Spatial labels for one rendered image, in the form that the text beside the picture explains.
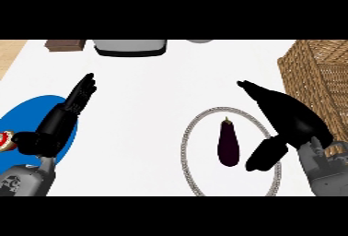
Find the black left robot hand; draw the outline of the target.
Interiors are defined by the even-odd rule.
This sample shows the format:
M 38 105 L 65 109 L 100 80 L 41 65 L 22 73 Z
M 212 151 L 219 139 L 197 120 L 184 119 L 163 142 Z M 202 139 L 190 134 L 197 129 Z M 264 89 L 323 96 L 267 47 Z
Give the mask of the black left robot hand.
M 75 85 L 65 102 L 59 103 L 47 113 L 37 130 L 13 135 L 10 141 L 22 154 L 47 158 L 57 156 L 94 92 L 94 74 L 88 73 Z

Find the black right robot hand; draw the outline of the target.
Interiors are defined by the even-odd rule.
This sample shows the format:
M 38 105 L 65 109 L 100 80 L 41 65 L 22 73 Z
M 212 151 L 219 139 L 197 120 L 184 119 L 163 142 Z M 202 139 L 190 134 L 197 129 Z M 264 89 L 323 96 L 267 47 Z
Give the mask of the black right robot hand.
M 327 148 L 333 135 L 312 110 L 287 94 L 262 88 L 247 80 L 236 84 L 245 89 L 270 121 L 277 135 L 267 138 L 246 161 L 246 171 L 268 171 L 287 153 L 287 145 L 296 149 L 312 137 Z

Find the brown wicker basket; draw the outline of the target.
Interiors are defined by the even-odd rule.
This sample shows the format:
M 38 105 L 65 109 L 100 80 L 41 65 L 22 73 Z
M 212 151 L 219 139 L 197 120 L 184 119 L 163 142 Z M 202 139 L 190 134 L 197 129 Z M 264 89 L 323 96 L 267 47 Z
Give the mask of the brown wicker basket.
M 277 59 L 286 94 L 321 117 L 348 143 L 348 40 L 296 40 Z

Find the dark purple eggplant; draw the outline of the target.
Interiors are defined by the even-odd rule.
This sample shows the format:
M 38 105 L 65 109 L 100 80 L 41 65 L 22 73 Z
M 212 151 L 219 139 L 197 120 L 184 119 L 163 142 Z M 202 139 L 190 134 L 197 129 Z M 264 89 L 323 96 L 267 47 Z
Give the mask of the dark purple eggplant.
M 216 155 L 219 163 L 233 167 L 239 162 L 239 144 L 234 134 L 234 125 L 228 119 L 224 119 L 219 125 L 219 137 L 216 143 Z

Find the white oval placemat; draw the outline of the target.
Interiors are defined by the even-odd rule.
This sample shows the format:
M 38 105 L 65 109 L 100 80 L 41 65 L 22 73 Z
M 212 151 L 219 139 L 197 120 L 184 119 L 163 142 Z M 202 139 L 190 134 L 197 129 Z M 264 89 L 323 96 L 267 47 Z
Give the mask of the white oval placemat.
M 199 138 L 199 135 L 203 135 L 202 126 L 215 121 L 218 117 L 209 117 L 206 121 L 202 119 L 216 112 L 225 115 L 228 120 L 236 119 L 236 123 L 246 124 L 253 131 L 259 130 L 258 137 L 270 138 L 265 126 L 237 108 L 215 107 L 197 114 L 183 131 L 181 140 L 183 176 L 193 194 L 275 196 L 281 181 L 281 164 L 277 163 L 267 172 L 246 172 L 246 155 L 252 153 L 252 149 L 247 147 L 240 151 L 239 164 L 225 167 L 218 162 L 218 154 L 215 153 L 219 130 L 208 129 L 214 135 L 208 141 Z

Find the blue round plate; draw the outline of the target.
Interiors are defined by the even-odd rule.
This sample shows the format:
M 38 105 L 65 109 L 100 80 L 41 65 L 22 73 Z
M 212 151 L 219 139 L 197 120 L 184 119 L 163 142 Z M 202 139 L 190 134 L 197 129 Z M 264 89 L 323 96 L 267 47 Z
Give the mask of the blue round plate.
M 44 95 L 17 104 L 0 118 L 0 132 L 29 131 L 34 132 L 50 109 L 65 98 L 54 95 Z M 32 155 L 23 155 L 17 149 L 0 152 L 0 174 L 14 165 L 41 164 L 40 159 Z

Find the red and white can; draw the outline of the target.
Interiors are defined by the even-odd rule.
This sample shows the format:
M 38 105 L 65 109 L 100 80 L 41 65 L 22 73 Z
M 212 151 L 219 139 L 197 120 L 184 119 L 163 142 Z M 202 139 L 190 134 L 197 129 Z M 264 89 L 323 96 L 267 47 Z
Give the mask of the red and white can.
M 16 144 L 12 142 L 13 132 L 3 131 L 0 133 L 0 152 L 16 149 Z

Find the brown wooden block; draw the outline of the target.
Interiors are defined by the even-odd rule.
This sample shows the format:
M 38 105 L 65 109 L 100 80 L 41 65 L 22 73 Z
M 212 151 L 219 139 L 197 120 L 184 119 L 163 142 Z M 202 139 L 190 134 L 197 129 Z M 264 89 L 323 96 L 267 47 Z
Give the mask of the brown wooden block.
M 84 48 L 85 40 L 47 40 L 44 47 L 50 52 L 73 52 Z

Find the grey and black appliance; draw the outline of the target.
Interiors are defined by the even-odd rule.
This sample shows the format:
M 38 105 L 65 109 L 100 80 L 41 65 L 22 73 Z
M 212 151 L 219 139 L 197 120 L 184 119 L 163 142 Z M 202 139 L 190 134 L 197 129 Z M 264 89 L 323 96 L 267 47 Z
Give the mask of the grey and black appliance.
M 99 55 L 147 57 L 165 53 L 166 40 L 94 40 Z

